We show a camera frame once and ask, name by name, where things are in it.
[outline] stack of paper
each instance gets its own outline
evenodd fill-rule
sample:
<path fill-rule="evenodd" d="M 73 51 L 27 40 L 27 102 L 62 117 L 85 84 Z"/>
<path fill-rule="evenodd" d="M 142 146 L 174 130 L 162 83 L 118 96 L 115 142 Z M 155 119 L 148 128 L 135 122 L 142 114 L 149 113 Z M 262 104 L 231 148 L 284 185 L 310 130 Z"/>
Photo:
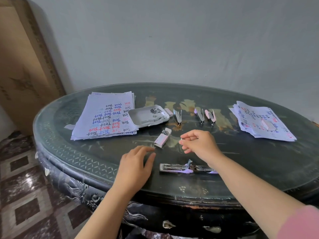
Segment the stack of paper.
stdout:
<path fill-rule="evenodd" d="M 73 129 L 71 140 L 136 134 L 138 128 L 128 114 L 134 108 L 135 96 L 132 92 L 92 92 Z"/>
<path fill-rule="evenodd" d="M 282 141 L 295 141 L 297 138 L 268 107 L 253 107 L 237 101 L 229 108 L 238 119 L 242 131 L 249 132 L 255 138 L 269 138 Z M 265 124 L 273 127 L 270 130 Z"/>

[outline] forearm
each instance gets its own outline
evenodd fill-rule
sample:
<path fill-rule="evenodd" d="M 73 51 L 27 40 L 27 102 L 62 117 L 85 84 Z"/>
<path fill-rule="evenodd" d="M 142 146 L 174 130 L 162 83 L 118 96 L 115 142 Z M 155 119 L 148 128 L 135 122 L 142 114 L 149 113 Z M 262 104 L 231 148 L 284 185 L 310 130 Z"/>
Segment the forearm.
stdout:
<path fill-rule="evenodd" d="M 225 156 L 212 159 L 212 167 L 269 238 L 276 238 L 288 217 L 304 206 Z"/>
<path fill-rule="evenodd" d="M 130 199 L 112 187 L 75 239 L 115 239 Z"/>

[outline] person's left hand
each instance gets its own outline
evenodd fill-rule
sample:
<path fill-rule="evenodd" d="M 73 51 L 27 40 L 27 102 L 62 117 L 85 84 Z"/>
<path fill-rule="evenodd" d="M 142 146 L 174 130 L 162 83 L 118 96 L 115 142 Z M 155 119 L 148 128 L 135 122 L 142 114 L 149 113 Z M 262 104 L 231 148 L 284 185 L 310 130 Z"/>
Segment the person's left hand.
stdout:
<path fill-rule="evenodd" d="M 147 152 L 154 151 L 152 147 L 137 146 L 129 153 L 124 154 L 112 188 L 115 188 L 125 195 L 133 197 L 148 180 L 151 175 L 155 153 L 152 153 L 143 164 Z"/>

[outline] glass tabletop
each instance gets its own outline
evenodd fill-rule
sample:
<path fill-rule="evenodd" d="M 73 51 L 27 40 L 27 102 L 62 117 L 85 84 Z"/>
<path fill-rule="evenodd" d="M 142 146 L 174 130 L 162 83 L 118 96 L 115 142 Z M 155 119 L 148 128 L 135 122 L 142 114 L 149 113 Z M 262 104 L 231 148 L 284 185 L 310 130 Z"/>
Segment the glass tabletop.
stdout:
<path fill-rule="evenodd" d="M 132 91 L 136 108 L 160 105 L 170 110 L 182 109 L 182 125 L 175 117 L 169 121 L 141 128 L 137 135 L 90 140 L 70 140 L 72 131 L 64 128 L 75 124 L 91 92 L 120 93 Z M 250 106 L 270 107 L 296 136 L 297 141 L 285 142 L 255 139 L 243 132 L 229 107 L 242 101 Z M 201 125 L 194 108 L 214 109 L 216 125 Z M 157 153 L 152 174 L 142 191 L 175 199 L 233 199 L 233 195 L 217 174 L 160 173 L 160 163 L 205 165 L 195 154 L 184 154 L 178 144 L 180 135 L 192 130 L 210 131 L 221 151 L 243 167 L 286 191 L 306 185 L 319 177 L 319 128 L 305 117 L 275 103 L 232 91 L 202 86 L 167 83 L 132 83 L 97 87 L 79 91 L 47 105 L 34 120 L 34 138 L 51 156 L 73 169 L 103 182 L 114 181 L 122 154 L 137 145 L 154 146 L 166 127 L 172 134 Z"/>

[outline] table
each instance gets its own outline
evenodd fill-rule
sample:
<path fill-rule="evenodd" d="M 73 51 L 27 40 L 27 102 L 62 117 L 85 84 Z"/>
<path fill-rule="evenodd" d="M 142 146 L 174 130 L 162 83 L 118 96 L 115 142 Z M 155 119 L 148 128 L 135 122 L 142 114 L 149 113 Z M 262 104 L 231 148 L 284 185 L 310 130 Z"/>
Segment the table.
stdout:
<path fill-rule="evenodd" d="M 160 105 L 182 109 L 182 125 L 175 117 L 166 123 L 141 128 L 137 135 L 92 140 L 70 140 L 91 92 L 126 92 L 136 95 L 136 108 Z M 296 136 L 295 142 L 255 139 L 240 131 L 228 109 L 236 101 L 267 106 Z M 194 108 L 214 109 L 216 125 L 201 125 Z M 130 202 L 123 222 L 171 235 L 236 238 L 254 233 L 257 224 L 229 192 L 219 175 L 160 174 L 160 163 L 205 163 L 184 154 L 180 135 L 210 131 L 221 151 L 260 178 L 293 197 L 316 203 L 319 194 L 319 127 L 305 117 L 275 103 L 232 91 L 167 83 L 129 83 L 87 89 L 61 97 L 43 108 L 34 120 L 37 158 L 48 180 L 61 192 L 96 209 L 116 176 L 122 154 L 137 145 L 153 146 L 165 127 L 172 135 L 157 157 L 150 179 Z"/>

